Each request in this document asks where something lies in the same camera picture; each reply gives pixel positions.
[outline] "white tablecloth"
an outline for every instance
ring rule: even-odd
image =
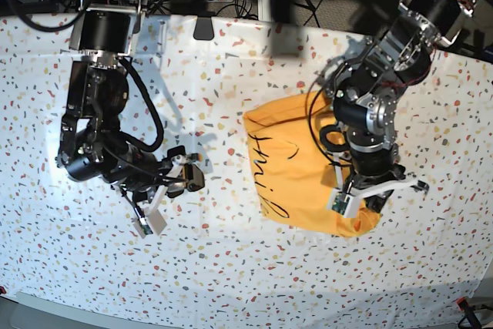
[[[39,16],[58,24],[64,16]],[[0,285],[135,321],[177,327],[421,327],[457,321],[491,262],[493,67],[437,52],[397,114],[402,163],[426,200],[395,192],[380,224],[354,239],[264,219],[242,114],[306,92],[358,35],[213,18],[146,21],[137,69],[166,127],[166,147],[205,157],[206,188],[161,210],[142,240],[132,210],[99,179],[57,169],[72,60],[70,31],[0,19]],[[130,82],[123,128],[150,143],[153,122]]]

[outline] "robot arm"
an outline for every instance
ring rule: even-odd
[[[163,124],[146,86],[127,59],[140,32],[147,0],[118,1],[120,5],[94,0],[72,31],[70,48],[82,52],[83,57],[72,64],[57,163],[66,169],[71,180],[99,176],[118,189],[132,205],[136,213],[134,225],[144,237],[153,233],[150,218],[156,221],[156,213],[151,211],[153,217],[146,215],[141,203],[157,204],[164,195],[173,198],[185,190],[200,190],[204,177],[195,164],[199,155],[186,154],[183,146],[169,149],[167,157],[160,161],[152,154],[163,142]],[[119,114],[129,98],[127,75],[137,84],[156,125],[152,144],[120,129]],[[89,123],[77,132],[80,119]],[[154,230],[158,233],[164,228],[159,217],[157,213],[159,227]]]
[[[426,183],[406,180],[405,168],[396,164],[397,104],[409,86],[428,76],[432,50],[454,42],[478,1],[401,0],[401,15],[385,35],[376,41],[367,39],[367,48],[325,82],[322,90],[333,100],[338,124],[322,128],[320,142],[352,169],[345,184],[333,192],[328,203],[332,210],[355,217],[365,200],[379,213],[396,189],[412,186],[428,191]],[[331,143],[327,135],[332,132],[343,133],[346,144]],[[340,171],[340,164],[335,166]]]

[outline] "colorful confetti pattern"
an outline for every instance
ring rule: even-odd
[[[39,16],[58,24],[64,16]],[[161,210],[164,234],[137,237],[132,211],[101,180],[56,168],[72,60],[70,31],[0,20],[0,283],[60,304],[192,328],[423,327],[458,321],[491,262],[493,66],[437,52],[397,116],[402,163],[426,200],[396,192],[359,238],[261,216],[242,115],[306,92],[359,35],[215,18],[146,21],[136,66],[166,127],[165,146],[203,154],[206,189]],[[135,86],[123,128],[147,142],[152,120]]]

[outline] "yellow cloth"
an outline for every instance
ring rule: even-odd
[[[307,110],[314,94],[291,96],[269,102],[245,113],[250,166],[260,197],[262,212],[279,223],[342,237],[354,237],[373,229],[380,214],[360,205],[357,217],[344,219],[327,210],[332,188],[337,185],[334,168],[312,140]],[[316,135],[321,127],[335,122],[323,96],[315,102],[312,125]],[[328,139],[343,143],[339,133]]]

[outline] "red object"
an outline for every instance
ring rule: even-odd
[[[464,301],[465,301],[465,297],[461,297],[461,298],[459,298],[458,300],[455,301],[455,303],[459,306],[459,308],[461,309],[461,311],[464,310],[464,308],[461,305],[462,302],[464,302]]]

